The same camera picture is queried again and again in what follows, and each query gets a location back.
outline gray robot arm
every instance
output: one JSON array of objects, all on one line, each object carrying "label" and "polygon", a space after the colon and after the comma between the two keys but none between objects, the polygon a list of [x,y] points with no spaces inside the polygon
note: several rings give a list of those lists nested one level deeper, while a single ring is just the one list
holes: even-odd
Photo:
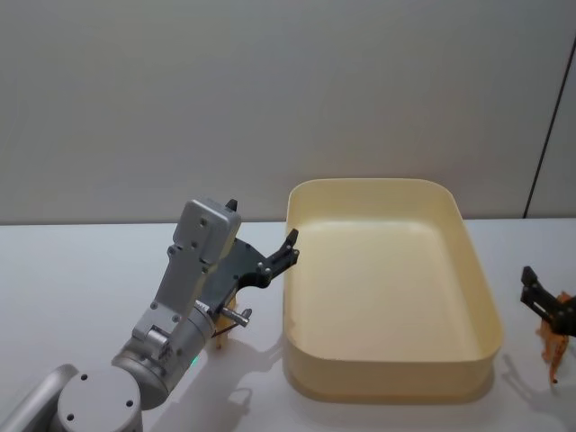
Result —
[{"label": "gray robot arm", "polygon": [[168,248],[169,263],[154,301],[112,364],[79,373],[63,365],[46,377],[0,426],[0,432],[140,432],[141,412],[162,404],[214,336],[226,305],[245,286],[267,287],[298,260],[293,230],[264,257],[236,238],[241,219],[232,200],[186,204]]}]

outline cream plastic tray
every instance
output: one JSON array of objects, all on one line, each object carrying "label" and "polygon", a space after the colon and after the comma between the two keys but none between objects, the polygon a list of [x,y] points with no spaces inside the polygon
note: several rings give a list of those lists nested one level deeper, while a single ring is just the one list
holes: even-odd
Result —
[{"label": "cream plastic tray", "polygon": [[296,187],[284,370],[324,401],[469,401],[491,383],[498,313],[453,196],[424,180]]}]

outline white wall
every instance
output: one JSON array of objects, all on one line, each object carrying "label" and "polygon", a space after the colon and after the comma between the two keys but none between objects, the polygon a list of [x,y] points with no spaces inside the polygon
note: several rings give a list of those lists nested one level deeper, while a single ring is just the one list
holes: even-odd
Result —
[{"label": "white wall", "polygon": [[572,0],[3,0],[0,222],[280,219],[327,176],[519,217]]},{"label": "white wall", "polygon": [[576,64],[572,62],[530,204],[531,217],[576,216]]}]

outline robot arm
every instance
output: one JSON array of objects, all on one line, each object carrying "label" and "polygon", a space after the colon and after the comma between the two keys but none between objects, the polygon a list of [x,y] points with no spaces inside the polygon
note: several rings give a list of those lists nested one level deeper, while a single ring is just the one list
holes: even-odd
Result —
[{"label": "robot arm", "polygon": [[251,310],[238,314],[226,308],[238,290],[266,288],[298,260],[295,229],[270,257],[237,239],[236,207],[234,200],[226,206],[188,202],[156,297],[112,365],[82,373],[61,366],[21,402],[0,432],[140,432],[141,412],[167,399],[216,336],[218,317],[235,322],[222,332],[249,323]]},{"label": "robot arm", "polygon": [[524,267],[522,272],[522,284],[520,300],[528,308],[548,322],[554,333],[576,337],[576,297],[560,302],[540,284],[538,276],[529,266]]}]

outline white table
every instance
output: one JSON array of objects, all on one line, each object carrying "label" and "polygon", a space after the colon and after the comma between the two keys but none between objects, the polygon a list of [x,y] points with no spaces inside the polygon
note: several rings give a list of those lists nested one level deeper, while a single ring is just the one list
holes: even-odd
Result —
[{"label": "white table", "polygon": [[[456,406],[364,406],[308,400],[282,372],[282,281],[247,288],[254,309],[222,355],[202,352],[169,400],[144,414],[154,432],[576,430],[576,350],[550,390],[534,331],[519,302],[522,267],[547,289],[576,293],[576,220],[466,222],[498,304],[505,342],[482,399]],[[149,305],[167,264],[172,224],[0,228],[0,407],[53,367],[107,365]],[[245,223],[238,235],[263,253],[283,223]]]}]

